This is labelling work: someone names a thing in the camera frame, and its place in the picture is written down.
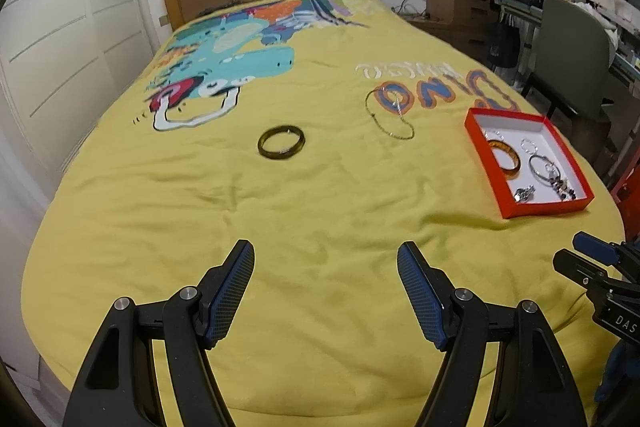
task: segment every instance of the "yellow blanket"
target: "yellow blanket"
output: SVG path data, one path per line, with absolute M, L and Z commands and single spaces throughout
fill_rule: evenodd
M 590 407 L 614 339 L 551 264 L 578 230 L 623 237 L 586 161 L 595 199 L 585 211 L 502 219 L 463 121 L 474 105 L 534 110 L 494 74 L 378 0 L 226 15 L 177 32 L 105 113 L 40 227 L 22 309 L 62 382 L 72 386 L 117 297 L 166 299 L 243 238 L 254 275 L 209 353 L 238 426 L 412 426 L 442 359 L 396 269 L 398 246 L 413 240 L 486 302 L 536 301 Z M 408 135 L 397 93 L 414 139 L 388 136 L 367 114 L 367 93 L 383 84 L 369 107 Z M 303 129 L 303 150 L 258 155 L 260 135 L 279 124 Z M 496 353 L 471 426 L 482 425 Z M 168 424 L 180 425 L 161 343 L 156 359 Z

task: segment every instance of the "jewelry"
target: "jewelry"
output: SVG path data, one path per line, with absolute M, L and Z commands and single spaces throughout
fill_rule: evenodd
M 295 142 L 291 147 L 287 149 L 282 149 L 280 151 L 268 151 L 264 148 L 264 143 L 270 139 L 272 136 L 276 136 L 276 134 L 281 133 L 293 133 L 298 136 L 298 141 Z M 296 127 L 295 125 L 279 125 L 277 127 L 272 127 L 271 129 L 266 130 L 260 136 L 258 140 L 258 152 L 260 155 L 265 158 L 269 158 L 270 160 L 286 160 L 287 158 L 291 158 L 293 155 L 298 154 L 300 150 L 305 145 L 305 134 L 302 132 L 300 127 Z
M 491 149 L 498 149 L 509 155 L 509 158 L 513 161 L 513 168 L 505 169 L 504 167 L 500 167 L 500 169 L 508 180 L 516 177 L 520 171 L 520 156 L 518 156 L 518 153 L 513 150 L 513 147 L 508 143 L 501 142 L 500 140 L 487 140 L 487 143 Z
M 518 188 L 513 195 L 513 199 L 516 200 L 516 203 L 526 203 L 533 197 L 535 191 L 536 188 L 533 185 L 529 185 L 527 188 Z
M 535 142 L 533 142 L 533 140 L 530 140 L 529 138 L 523 138 L 520 142 L 520 147 L 522 147 L 522 150 L 529 155 L 538 153 L 538 146 Z
M 402 123 L 404 123 L 405 125 L 408 125 L 411 128 L 411 136 L 399 136 L 398 134 L 394 134 L 388 130 L 386 130 L 384 127 L 382 127 L 380 125 L 380 122 L 378 121 L 378 119 L 376 118 L 375 113 L 371 112 L 371 110 L 369 109 L 369 97 L 375 93 L 376 91 L 380 91 L 380 92 L 385 92 L 386 91 L 386 87 L 377 87 L 376 89 L 371 89 L 368 93 L 367 96 L 364 99 L 364 107 L 367 110 L 367 112 L 369 113 L 369 116 L 373 119 L 373 121 L 376 123 L 376 125 L 378 126 L 378 128 L 380 129 L 380 131 L 384 132 L 385 134 L 388 134 L 391 138 L 395 138 L 397 140 L 411 140 L 414 136 L 415 136 L 415 128 L 413 125 L 411 125 L 409 122 L 407 122 L 404 119 L 404 116 L 402 115 L 402 108 L 400 107 L 400 96 L 398 95 L 398 93 L 391 91 L 395 96 L 396 96 L 396 101 L 393 103 L 393 106 L 396 108 L 396 111 L 398 111 L 398 116 L 400 117 L 400 121 Z
M 549 176 L 545 176 L 541 172 L 538 172 L 536 170 L 536 168 L 533 166 L 534 158 L 539 158 L 545 162 L 545 171 L 547 174 L 549 174 Z M 569 183 L 567 182 L 567 180 L 562 178 L 562 172 L 560 172 L 558 166 L 547 156 L 532 154 L 529 157 L 529 168 L 536 177 L 538 177 L 543 182 L 548 183 L 549 186 L 556 191 L 556 194 L 562 201 L 566 200 L 567 198 L 575 200 L 575 190 L 569 187 Z
M 498 131 L 497 129 L 487 129 L 486 131 L 484 131 L 484 137 L 489 140 L 489 135 L 490 134 L 495 134 L 495 136 L 498 137 L 498 140 L 500 140 L 501 142 L 504 142 L 504 136 L 502 136 L 502 133 L 500 131 Z

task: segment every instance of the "amber bangle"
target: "amber bangle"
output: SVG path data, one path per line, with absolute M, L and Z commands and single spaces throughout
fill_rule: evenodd
M 293 133 L 298 136 L 298 141 L 295 142 L 288 149 L 283 149 L 280 151 L 268 151 L 264 148 L 264 143 L 270 139 L 272 136 L 276 136 L 276 134 L 282 133 Z M 272 127 L 271 129 L 266 130 L 260 136 L 258 140 L 258 152 L 260 155 L 265 158 L 269 158 L 270 160 L 286 160 L 287 158 L 291 158 L 294 154 L 300 152 L 300 150 L 305 145 L 305 134 L 302 132 L 300 127 L 296 127 L 295 125 L 279 125 L 277 127 Z
M 504 167 L 500 167 L 500 169 L 507 177 L 507 179 L 516 177 L 518 175 L 518 172 L 520 171 L 521 163 L 520 156 L 518 156 L 518 153 L 515 152 L 513 147 L 501 140 L 487 140 L 487 143 L 489 144 L 489 147 L 491 147 L 491 149 L 499 149 L 509 155 L 509 158 L 511 158 L 511 160 L 513 161 L 513 168 L 505 169 Z

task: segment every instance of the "red box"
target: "red box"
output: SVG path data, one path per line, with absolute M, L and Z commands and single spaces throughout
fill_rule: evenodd
M 576 212 L 585 209 L 593 200 L 593 192 L 587 179 L 556 128 L 544 116 L 498 109 L 471 108 L 466 115 L 465 127 L 489 176 L 502 217 L 509 219 L 518 216 Z M 514 179 L 507 180 L 500 169 L 494 151 L 487 143 L 487 139 L 494 138 L 490 134 L 494 130 L 498 130 L 500 138 L 520 156 L 522 166 Z M 540 146 L 539 153 L 548 156 L 559 166 L 562 177 L 568 180 L 569 186 L 575 191 L 575 200 L 561 201 L 553 188 L 547 187 L 530 172 L 529 155 L 523 149 L 522 140 L 517 141 L 520 137 L 533 140 Z M 532 200 L 526 203 L 516 202 L 513 198 L 515 189 L 529 184 L 534 184 L 536 187 Z

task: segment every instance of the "metal screw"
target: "metal screw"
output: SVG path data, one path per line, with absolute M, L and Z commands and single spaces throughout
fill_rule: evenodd
M 193 286 L 186 286 L 180 290 L 180 299 L 190 301 L 198 294 L 198 290 Z
M 455 295 L 461 301 L 470 301 L 474 297 L 474 293 L 466 288 L 458 288 L 455 291 Z
M 538 311 L 538 305 L 533 301 L 522 301 L 522 309 L 527 313 L 535 313 Z
M 131 304 L 131 301 L 129 299 L 127 299 L 126 297 L 120 297 L 113 303 L 113 307 L 116 308 L 118 311 L 122 311 L 127 309 L 130 304 Z

